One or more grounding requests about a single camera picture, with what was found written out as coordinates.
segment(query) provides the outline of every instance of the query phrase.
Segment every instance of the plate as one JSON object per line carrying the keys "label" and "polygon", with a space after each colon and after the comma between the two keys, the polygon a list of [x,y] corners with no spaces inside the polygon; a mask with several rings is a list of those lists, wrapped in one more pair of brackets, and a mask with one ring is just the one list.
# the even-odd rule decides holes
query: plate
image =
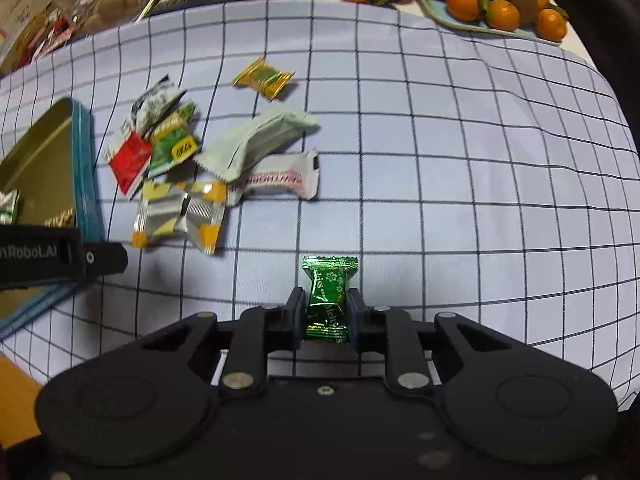
{"label": "plate", "polygon": [[489,34],[499,34],[500,36],[507,36],[509,38],[523,38],[524,40],[539,41],[540,43],[546,43],[549,45],[559,46],[560,43],[554,41],[547,41],[539,38],[533,31],[533,28],[517,28],[514,32],[508,32],[506,30],[498,30],[491,28],[483,20],[477,20],[476,22],[465,23],[460,22],[447,12],[447,6],[443,0],[417,0],[424,12],[431,16],[435,21],[444,25],[445,27],[455,28],[457,30],[469,30],[471,32],[485,32]]}

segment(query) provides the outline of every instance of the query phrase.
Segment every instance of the red candy wrapper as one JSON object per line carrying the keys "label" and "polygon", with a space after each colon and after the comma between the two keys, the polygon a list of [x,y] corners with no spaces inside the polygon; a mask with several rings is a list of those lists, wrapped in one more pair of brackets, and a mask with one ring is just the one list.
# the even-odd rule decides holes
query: red candy wrapper
{"label": "red candy wrapper", "polygon": [[120,191],[131,200],[149,167],[152,147],[134,130],[126,128],[128,122],[125,121],[120,131],[113,134],[105,159],[111,166]]}

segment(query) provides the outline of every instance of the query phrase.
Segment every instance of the white tablecloth with black grid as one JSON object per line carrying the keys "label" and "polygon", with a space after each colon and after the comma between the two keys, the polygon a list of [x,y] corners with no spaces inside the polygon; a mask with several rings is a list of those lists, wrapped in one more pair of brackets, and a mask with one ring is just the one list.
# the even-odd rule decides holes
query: white tablecloth with black grid
{"label": "white tablecloth with black grid", "polygon": [[[232,79],[266,55],[321,125],[312,202],[253,196],[226,212],[215,256],[179,239],[130,247],[137,201],[102,160],[133,99],[165,74],[216,135],[269,102]],[[307,288],[306,254],[359,258],[367,304],[448,310],[585,368],[621,404],[640,388],[640,170],[612,90],[554,46],[456,33],[391,9],[271,0],[174,12],[74,43],[0,82],[2,155],[58,98],[91,109],[105,235],[126,272],[61,302],[2,351],[41,383],[202,310],[237,319]],[[207,180],[193,164],[174,179]],[[380,374],[382,357],[305,344],[270,373]]]}

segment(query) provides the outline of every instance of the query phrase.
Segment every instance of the snack package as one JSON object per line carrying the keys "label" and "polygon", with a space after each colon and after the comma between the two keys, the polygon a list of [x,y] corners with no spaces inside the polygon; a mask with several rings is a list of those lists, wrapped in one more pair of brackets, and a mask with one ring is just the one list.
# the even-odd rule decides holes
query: snack package
{"label": "snack package", "polygon": [[111,166],[118,187],[131,200],[145,177],[151,160],[151,144],[135,130],[128,128],[129,121],[111,136],[104,158]]}
{"label": "snack package", "polygon": [[186,236],[205,254],[216,249],[225,215],[224,182],[145,182],[131,245],[144,248],[162,236]]}
{"label": "snack package", "polygon": [[195,111],[196,105],[188,101],[152,128],[149,178],[166,173],[198,151],[198,143],[189,131],[189,121]]}
{"label": "snack package", "polygon": [[291,191],[303,200],[318,193],[318,152],[268,155],[229,185],[227,205],[236,205],[249,192]]}
{"label": "snack package", "polygon": [[138,135],[144,138],[149,128],[157,123],[185,92],[186,90],[176,88],[166,75],[137,98],[131,106],[131,117]]}
{"label": "snack package", "polygon": [[0,225],[11,225],[18,216],[18,199],[20,192],[17,189],[9,193],[0,192]]}
{"label": "snack package", "polygon": [[76,212],[73,208],[63,211],[59,215],[44,222],[45,227],[76,227]]}
{"label": "snack package", "polygon": [[267,99],[275,98],[293,77],[292,73],[280,72],[259,57],[242,70],[233,80],[234,86],[250,86]]}
{"label": "snack package", "polygon": [[143,137],[184,92],[174,88],[169,76],[164,76],[136,99],[131,113],[111,136],[104,159],[111,166],[120,191],[130,200],[140,187],[151,159],[151,144]]}
{"label": "snack package", "polygon": [[344,298],[347,282],[358,271],[358,259],[355,256],[305,256],[302,268],[311,278],[305,314],[306,337],[347,342]]}
{"label": "snack package", "polygon": [[257,117],[219,135],[194,160],[219,179],[233,182],[277,147],[317,125],[311,114],[273,103]]}

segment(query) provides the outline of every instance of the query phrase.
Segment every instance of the white candy wrapper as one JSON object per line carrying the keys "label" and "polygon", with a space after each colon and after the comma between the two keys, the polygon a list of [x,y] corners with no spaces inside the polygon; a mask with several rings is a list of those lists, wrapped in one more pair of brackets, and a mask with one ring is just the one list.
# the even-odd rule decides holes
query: white candy wrapper
{"label": "white candy wrapper", "polygon": [[249,192],[283,190],[311,200],[318,193],[319,177],[318,152],[269,155],[228,186],[226,204],[236,205],[240,197]]}
{"label": "white candy wrapper", "polygon": [[311,114],[273,103],[251,121],[218,136],[194,160],[220,180],[233,182],[273,150],[317,125]]}
{"label": "white candy wrapper", "polygon": [[166,75],[137,98],[131,106],[131,118],[135,121],[138,135],[144,138],[149,128],[157,123],[185,92],[186,90],[176,88]]}

